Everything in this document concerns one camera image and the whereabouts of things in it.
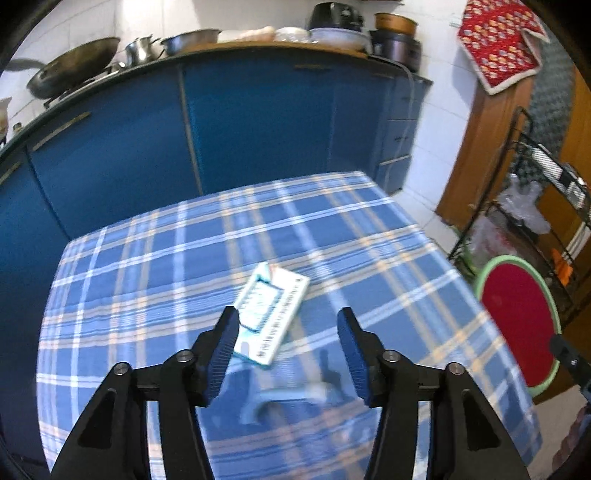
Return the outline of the green white medicine box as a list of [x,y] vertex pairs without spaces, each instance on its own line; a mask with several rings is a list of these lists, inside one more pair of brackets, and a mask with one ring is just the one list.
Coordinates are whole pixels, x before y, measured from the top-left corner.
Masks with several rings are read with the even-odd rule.
[[260,262],[238,292],[235,356],[270,368],[284,335],[297,316],[310,278],[269,262]]

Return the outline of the blue lower kitchen cabinets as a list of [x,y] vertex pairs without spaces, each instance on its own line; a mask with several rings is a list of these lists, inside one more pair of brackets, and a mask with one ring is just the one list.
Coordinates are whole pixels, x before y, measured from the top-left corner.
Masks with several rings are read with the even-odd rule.
[[198,52],[97,81],[1,152],[1,434],[45,461],[34,398],[42,313],[66,243],[200,195],[361,170],[388,189],[430,81],[300,47]]

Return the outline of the red bucket green rim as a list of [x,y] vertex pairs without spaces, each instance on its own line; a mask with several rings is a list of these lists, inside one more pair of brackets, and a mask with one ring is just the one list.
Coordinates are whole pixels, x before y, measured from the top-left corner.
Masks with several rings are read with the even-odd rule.
[[501,255],[483,267],[474,290],[509,346],[530,395],[541,395],[559,370],[550,340],[562,332],[546,281],[526,260]]

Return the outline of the orange cloth on shelf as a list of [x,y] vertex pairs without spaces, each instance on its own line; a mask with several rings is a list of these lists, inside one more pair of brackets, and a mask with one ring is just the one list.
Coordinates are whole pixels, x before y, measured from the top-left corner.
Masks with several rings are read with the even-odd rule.
[[552,248],[551,258],[558,280],[563,286],[568,286],[574,272],[568,256],[564,252],[559,252],[557,249]]

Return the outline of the blue plaid tablecloth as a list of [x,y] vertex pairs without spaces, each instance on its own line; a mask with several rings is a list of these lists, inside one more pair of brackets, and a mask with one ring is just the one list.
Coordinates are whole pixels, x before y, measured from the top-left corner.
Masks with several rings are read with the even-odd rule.
[[247,186],[70,241],[39,338],[43,450],[57,460],[111,367],[156,365],[238,306],[238,351],[198,421],[219,479],[360,479],[380,413],[359,396],[339,310],[415,363],[464,365],[525,462],[542,445],[518,365],[471,287],[362,173]]

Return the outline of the dark rice cooker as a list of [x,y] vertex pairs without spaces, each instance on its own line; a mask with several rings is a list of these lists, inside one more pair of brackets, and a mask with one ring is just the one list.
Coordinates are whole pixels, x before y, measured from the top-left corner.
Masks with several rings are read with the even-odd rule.
[[412,36],[389,30],[370,31],[374,55],[406,66],[418,73],[422,58],[422,44]]

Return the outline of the steel kettle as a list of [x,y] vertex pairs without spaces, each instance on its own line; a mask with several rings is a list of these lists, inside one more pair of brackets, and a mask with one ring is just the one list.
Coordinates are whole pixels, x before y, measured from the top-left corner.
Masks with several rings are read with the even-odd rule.
[[138,37],[127,44],[124,48],[127,67],[137,67],[150,63],[158,58],[154,52],[153,45],[159,41],[159,38],[153,38],[151,35]]

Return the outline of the black wok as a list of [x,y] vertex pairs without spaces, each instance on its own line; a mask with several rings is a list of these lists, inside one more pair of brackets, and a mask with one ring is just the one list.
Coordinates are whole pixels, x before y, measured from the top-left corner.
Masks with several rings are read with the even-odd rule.
[[39,60],[10,60],[6,71],[35,70],[26,88],[37,99],[51,99],[100,74],[115,56],[119,37],[105,37],[77,46],[47,64]]

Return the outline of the steel mixing bowl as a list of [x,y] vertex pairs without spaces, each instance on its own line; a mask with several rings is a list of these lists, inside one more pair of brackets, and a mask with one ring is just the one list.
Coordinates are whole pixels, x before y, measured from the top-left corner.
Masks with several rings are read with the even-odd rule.
[[160,45],[164,53],[171,57],[195,51],[204,45],[216,44],[219,34],[221,34],[219,29],[193,30],[164,38],[160,41]]

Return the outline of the white ceramic bowl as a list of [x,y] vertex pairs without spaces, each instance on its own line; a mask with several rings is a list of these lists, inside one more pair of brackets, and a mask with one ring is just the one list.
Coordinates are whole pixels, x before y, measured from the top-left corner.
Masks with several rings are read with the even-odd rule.
[[368,51],[370,38],[367,34],[345,28],[315,28],[310,30],[311,40],[315,43],[339,49]]

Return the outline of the red patterned quilt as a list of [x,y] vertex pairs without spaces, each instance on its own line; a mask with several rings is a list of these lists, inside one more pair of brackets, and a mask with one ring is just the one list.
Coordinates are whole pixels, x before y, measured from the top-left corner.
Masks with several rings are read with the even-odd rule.
[[538,16],[513,0],[469,0],[457,37],[490,96],[536,75],[550,41]]

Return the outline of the brown inner pot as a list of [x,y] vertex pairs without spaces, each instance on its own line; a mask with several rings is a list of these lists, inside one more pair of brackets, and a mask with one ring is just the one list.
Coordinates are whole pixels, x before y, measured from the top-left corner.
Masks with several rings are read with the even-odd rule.
[[380,12],[375,14],[375,26],[377,30],[385,30],[414,37],[418,23],[402,15]]

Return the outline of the black air fryer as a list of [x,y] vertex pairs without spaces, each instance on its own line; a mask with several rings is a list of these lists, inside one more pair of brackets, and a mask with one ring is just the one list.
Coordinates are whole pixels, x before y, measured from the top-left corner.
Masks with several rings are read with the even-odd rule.
[[353,6],[339,2],[322,2],[315,5],[308,19],[308,29],[341,28],[361,31],[363,15]]

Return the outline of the wooden door frame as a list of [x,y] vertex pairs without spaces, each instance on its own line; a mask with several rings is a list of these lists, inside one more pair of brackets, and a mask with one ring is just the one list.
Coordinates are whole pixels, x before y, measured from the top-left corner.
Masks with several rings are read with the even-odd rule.
[[464,139],[436,213],[463,229],[476,210],[509,132],[514,110],[530,103],[534,79],[490,96],[478,86]]

